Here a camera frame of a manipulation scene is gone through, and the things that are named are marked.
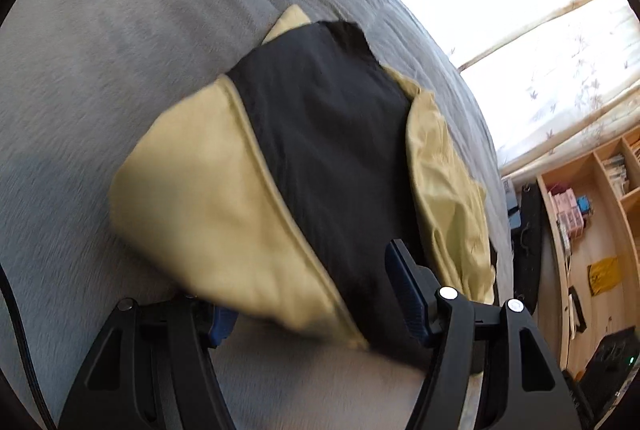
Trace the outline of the black and cream jacket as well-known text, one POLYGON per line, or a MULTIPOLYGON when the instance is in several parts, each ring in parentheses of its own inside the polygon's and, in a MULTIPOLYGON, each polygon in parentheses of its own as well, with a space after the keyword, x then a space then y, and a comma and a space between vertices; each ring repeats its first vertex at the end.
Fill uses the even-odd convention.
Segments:
POLYGON ((430 91, 380 64, 357 25, 292 5, 153 122, 110 209, 114 231, 192 294, 420 367, 386 245, 491 303, 485 197, 430 91))

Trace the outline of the yellow item on shelf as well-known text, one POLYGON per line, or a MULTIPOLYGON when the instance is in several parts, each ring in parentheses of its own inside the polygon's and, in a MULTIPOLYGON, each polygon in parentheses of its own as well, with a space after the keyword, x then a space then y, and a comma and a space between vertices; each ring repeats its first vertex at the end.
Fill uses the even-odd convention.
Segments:
POLYGON ((623 280, 618 257, 608 257, 588 265, 587 273, 589 290, 593 297, 611 291, 623 280))

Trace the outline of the black bag by shelf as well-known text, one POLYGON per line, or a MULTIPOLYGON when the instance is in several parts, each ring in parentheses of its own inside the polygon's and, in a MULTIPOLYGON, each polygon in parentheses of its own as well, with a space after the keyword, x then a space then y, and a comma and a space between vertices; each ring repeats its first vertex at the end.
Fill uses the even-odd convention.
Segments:
POLYGON ((536 182, 522 186, 515 194, 508 187, 508 216, 513 250, 514 297, 533 314, 538 303, 542 257, 542 195, 536 182))

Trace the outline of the pink boxes on shelf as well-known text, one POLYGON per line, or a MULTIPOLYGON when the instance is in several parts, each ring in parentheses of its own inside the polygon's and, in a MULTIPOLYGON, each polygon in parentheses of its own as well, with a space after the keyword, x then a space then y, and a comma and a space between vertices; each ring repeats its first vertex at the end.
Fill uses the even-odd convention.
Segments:
POLYGON ((569 238, 582 236, 585 220, 578 207, 574 190, 567 188, 562 193, 549 194, 556 223, 565 228, 569 238))

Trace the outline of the wooden bookshelf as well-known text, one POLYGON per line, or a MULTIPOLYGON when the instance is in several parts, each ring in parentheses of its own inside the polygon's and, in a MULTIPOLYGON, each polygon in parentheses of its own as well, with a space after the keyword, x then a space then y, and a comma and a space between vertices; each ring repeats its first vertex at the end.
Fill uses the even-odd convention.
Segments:
POLYGON ((562 369, 580 378, 609 334, 639 327, 639 128, 562 166, 537 176, 537 184, 550 222, 552 268, 559 304, 544 305, 539 295, 539 327, 562 369), (552 196, 570 188, 589 200, 591 214, 582 234, 570 241, 570 255, 556 223, 552 196), (589 271, 607 258, 615 258, 620 281, 594 296, 589 271))

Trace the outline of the white patterned curtain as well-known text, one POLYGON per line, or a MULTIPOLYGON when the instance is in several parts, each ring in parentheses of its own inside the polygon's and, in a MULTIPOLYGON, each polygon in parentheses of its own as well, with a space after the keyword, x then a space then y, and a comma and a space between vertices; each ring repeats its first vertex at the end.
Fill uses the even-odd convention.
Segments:
POLYGON ((639 20, 627 0, 504 0, 502 38, 459 67, 505 176, 639 118, 639 20))

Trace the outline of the grey plush bed blanket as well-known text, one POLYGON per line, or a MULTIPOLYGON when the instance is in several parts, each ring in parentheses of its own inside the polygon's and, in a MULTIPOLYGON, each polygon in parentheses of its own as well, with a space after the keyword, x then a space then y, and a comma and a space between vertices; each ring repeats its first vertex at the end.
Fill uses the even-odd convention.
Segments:
POLYGON ((431 90, 486 190, 498 291, 512 292, 506 201, 470 89, 401 0, 16 0, 1 27, 1 264, 58 416, 116 302, 174 286, 116 239, 107 190, 169 106, 262 41, 290 5, 360 26, 376 57, 431 90))

